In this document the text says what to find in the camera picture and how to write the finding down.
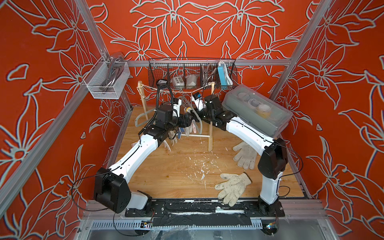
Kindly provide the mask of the wooden drying rack stand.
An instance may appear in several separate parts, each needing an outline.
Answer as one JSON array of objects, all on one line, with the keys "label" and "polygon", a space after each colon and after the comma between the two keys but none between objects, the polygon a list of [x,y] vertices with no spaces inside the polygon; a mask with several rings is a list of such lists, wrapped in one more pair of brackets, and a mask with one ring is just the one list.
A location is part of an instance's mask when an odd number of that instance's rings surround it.
[{"label": "wooden drying rack stand", "polygon": [[[211,82],[211,83],[208,83],[207,85],[201,87],[201,88],[198,88],[196,90],[192,90],[191,92],[188,92],[188,91],[183,91],[183,90],[174,90],[174,89],[171,89],[169,91],[168,88],[166,88],[165,90],[161,90],[161,92],[164,92],[166,95],[171,95],[173,94],[174,96],[179,94],[181,95],[181,98],[184,99],[184,102],[186,105],[190,105],[190,107],[192,107],[192,97],[193,97],[193,94],[194,93],[199,93],[200,91],[205,91],[208,87],[211,87],[211,93],[213,94],[214,91],[215,91],[215,83],[214,82]],[[147,86],[147,85],[144,85],[142,83],[142,81],[138,81],[138,86],[137,86],[137,90],[138,90],[138,93],[141,97],[141,101],[142,101],[142,104],[143,104],[143,109],[144,109],[144,113],[140,114],[136,119],[135,119],[135,126],[136,127],[140,127],[146,123],[149,122],[148,120],[148,114],[152,111],[154,111],[154,109],[151,109],[151,110],[147,110],[147,97],[144,93],[144,89],[145,88],[149,88],[149,89],[152,89],[155,91],[155,93],[157,92],[157,89],[156,88],[153,88],[153,87],[150,87],[150,86]],[[199,138],[208,138],[208,151],[212,151],[213,150],[213,124],[211,122],[209,122],[209,134],[208,135],[202,135],[202,134],[190,134],[189,135],[190,137],[199,137]]]}]

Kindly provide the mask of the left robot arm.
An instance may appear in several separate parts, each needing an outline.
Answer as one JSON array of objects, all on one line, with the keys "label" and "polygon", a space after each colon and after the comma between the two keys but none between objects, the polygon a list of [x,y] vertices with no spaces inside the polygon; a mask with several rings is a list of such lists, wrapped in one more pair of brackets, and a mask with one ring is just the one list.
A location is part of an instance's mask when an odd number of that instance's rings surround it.
[{"label": "left robot arm", "polygon": [[171,96],[168,103],[156,103],[154,115],[139,132],[139,140],[115,164],[100,168],[95,175],[94,200],[116,214],[125,209],[149,208],[150,197],[132,192],[128,186],[132,176],[144,160],[154,152],[169,134],[190,127],[197,121],[195,109],[181,113],[182,99]]}]

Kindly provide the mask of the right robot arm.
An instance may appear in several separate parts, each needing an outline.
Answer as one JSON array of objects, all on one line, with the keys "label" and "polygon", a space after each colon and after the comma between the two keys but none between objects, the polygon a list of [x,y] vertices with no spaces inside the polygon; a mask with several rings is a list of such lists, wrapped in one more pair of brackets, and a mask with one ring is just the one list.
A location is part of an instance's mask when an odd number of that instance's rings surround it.
[{"label": "right robot arm", "polygon": [[260,155],[258,170],[262,174],[262,190],[258,197],[260,207],[272,208],[279,201],[280,180],[283,178],[288,164],[288,150],[283,139],[273,139],[248,125],[231,111],[224,111],[219,98],[209,95],[203,98],[200,94],[192,96],[201,120],[227,131],[243,142],[235,147],[238,149],[252,149],[250,160]]}]

